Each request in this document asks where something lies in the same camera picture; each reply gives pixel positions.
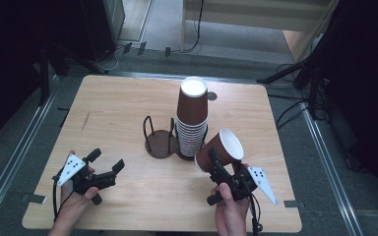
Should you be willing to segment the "metal floor rail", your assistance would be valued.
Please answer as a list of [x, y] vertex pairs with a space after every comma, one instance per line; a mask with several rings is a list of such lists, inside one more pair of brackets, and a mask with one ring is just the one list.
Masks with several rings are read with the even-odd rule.
[[49, 96], [39, 105], [40, 93], [34, 92], [0, 132], [0, 206], [53, 103], [60, 84], [54, 75]]
[[[186, 78], [186, 75], [170, 75], [170, 74], [140, 73], [140, 72], [109, 73], [109, 76], [161, 79], [161, 80], [183, 80]], [[202, 76], [202, 79], [204, 79], [206, 82], [222, 82], [222, 83], [246, 84], [246, 85], [262, 84], [265, 87], [275, 87], [275, 88], [293, 87], [293, 80], [287, 80], [287, 79], [279, 79], [269, 84], [258, 83], [256, 79], [220, 78], [220, 77], [208, 77], [208, 76]]]
[[322, 137], [318, 124], [312, 119], [311, 114], [308, 111], [308, 104], [304, 102], [301, 105], [301, 108], [303, 109], [303, 116], [306, 126], [310, 132], [315, 148], [317, 149], [318, 155], [321, 159], [322, 166], [331, 186], [342, 219], [345, 223], [348, 235], [365, 236], [352, 203], [348, 197], [347, 191], [343, 185], [342, 180], [340, 179], [338, 171], [331, 158], [330, 152]]

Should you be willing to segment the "dark curtain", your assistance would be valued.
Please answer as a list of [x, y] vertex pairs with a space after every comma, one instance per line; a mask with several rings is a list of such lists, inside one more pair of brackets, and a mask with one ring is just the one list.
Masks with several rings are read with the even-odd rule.
[[68, 72], [60, 44], [61, 22], [74, 0], [0, 0], [0, 130], [43, 83], [34, 65], [48, 61]]
[[378, 0], [340, 0], [324, 38], [327, 93], [352, 136], [346, 151], [378, 178]]

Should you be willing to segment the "single brown paper cup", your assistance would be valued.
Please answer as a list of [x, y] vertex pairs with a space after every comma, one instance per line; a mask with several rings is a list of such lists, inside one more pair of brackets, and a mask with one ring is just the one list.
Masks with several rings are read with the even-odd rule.
[[195, 163], [203, 172], [210, 172], [214, 167], [209, 154], [211, 149], [215, 149], [218, 152], [223, 166], [234, 163], [244, 157], [244, 149], [240, 140], [229, 129], [222, 128], [195, 155]]

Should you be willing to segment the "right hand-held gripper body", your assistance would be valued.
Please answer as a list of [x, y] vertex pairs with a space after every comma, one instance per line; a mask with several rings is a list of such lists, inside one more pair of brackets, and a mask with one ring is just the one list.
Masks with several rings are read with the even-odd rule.
[[215, 166], [210, 171], [210, 178], [217, 185], [225, 183], [235, 201], [253, 196], [253, 192], [259, 188], [275, 206], [278, 204], [278, 200], [262, 168], [246, 166], [241, 161], [237, 161], [234, 164], [234, 168], [234, 173], [230, 174], [219, 161], [216, 161]]

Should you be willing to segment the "grey tape piece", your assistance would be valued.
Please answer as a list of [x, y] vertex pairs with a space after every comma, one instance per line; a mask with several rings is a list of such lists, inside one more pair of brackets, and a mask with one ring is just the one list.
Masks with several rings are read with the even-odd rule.
[[302, 201], [284, 201], [283, 204], [285, 207], [297, 208], [299, 211], [307, 210], [305, 202]]
[[22, 195], [21, 201], [23, 203], [29, 203], [29, 204], [34, 203], [34, 204], [42, 205], [46, 201], [46, 196], [25, 193]]

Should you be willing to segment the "black tripod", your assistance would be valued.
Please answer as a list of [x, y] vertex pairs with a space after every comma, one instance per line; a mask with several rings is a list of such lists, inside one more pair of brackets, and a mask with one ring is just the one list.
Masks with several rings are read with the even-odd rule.
[[318, 85], [322, 79], [322, 71], [319, 68], [319, 55], [316, 51], [313, 51], [308, 57], [302, 61], [289, 66], [280, 72], [266, 79], [257, 79], [258, 84], [271, 84], [287, 75], [294, 74], [298, 72], [295, 79], [293, 80], [293, 85], [296, 89], [304, 89], [307, 85], [310, 85], [309, 96], [308, 96], [308, 112], [311, 117], [317, 119], [317, 93]]

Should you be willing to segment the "black wire cup holder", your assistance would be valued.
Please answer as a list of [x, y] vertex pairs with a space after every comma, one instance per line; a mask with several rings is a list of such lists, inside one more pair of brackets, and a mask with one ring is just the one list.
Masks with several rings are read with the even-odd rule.
[[143, 121], [145, 148], [154, 158], [166, 158], [177, 154], [185, 160], [193, 160], [205, 145], [208, 120], [198, 125], [188, 125], [178, 118], [170, 119], [168, 130], [155, 130], [151, 116]]

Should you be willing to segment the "dark cabinet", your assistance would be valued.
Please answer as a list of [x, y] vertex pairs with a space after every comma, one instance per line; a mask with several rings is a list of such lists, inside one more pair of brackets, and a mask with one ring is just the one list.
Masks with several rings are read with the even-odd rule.
[[87, 59], [100, 61], [117, 47], [125, 21], [122, 0], [81, 0], [85, 17], [85, 48]]

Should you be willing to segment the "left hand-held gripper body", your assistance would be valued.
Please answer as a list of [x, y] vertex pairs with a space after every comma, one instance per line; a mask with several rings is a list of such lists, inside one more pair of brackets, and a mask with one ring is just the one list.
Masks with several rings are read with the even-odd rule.
[[116, 184], [116, 177], [112, 170], [95, 174], [89, 170], [89, 164], [85, 157], [80, 158], [75, 154], [70, 154], [64, 166], [53, 177], [55, 184], [62, 187], [69, 182], [73, 191], [83, 195], [90, 187], [97, 187], [103, 190]]

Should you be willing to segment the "person's right hand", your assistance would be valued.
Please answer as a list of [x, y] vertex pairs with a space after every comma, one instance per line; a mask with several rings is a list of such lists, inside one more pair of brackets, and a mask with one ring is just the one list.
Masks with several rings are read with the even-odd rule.
[[211, 190], [211, 194], [221, 194], [222, 200], [216, 205], [215, 222], [217, 230], [219, 227], [234, 225], [246, 229], [246, 215], [249, 209], [249, 200], [235, 201], [232, 197], [229, 186], [220, 183]]

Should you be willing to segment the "black metal stand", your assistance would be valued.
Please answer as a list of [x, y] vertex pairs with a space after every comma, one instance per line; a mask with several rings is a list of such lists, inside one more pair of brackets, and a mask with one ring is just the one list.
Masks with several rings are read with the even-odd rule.
[[62, 47], [52, 41], [45, 41], [39, 51], [39, 81], [40, 81], [40, 101], [39, 106], [49, 98], [49, 66], [52, 66], [57, 75], [66, 76], [69, 68], [64, 59]]

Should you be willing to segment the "person's left hand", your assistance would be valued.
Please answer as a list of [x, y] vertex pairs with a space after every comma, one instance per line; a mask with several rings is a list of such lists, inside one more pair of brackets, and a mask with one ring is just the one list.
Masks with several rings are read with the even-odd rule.
[[92, 198], [98, 193], [97, 187], [90, 187], [83, 195], [73, 191], [66, 182], [61, 187], [62, 206], [58, 211], [56, 223], [62, 228], [73, 229], [87, 208], [93, 203]]

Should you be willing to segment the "beige shelf unit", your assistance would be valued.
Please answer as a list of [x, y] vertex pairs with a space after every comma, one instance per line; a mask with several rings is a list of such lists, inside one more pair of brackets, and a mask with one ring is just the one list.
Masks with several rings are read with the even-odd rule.
[[183, 0], [182, 23], [208, 23], [282, 30], [294, 62], [306, 57], [340, 0]]

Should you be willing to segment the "stack of brown cups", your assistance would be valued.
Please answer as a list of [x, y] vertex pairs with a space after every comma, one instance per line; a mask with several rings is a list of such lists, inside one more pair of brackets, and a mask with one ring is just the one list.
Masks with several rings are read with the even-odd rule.
[[180, 84], [177, 101], [179, 151], [193, 157], [202, 147], [208, 128], [208, 86], [199, 77], [187, 77]]

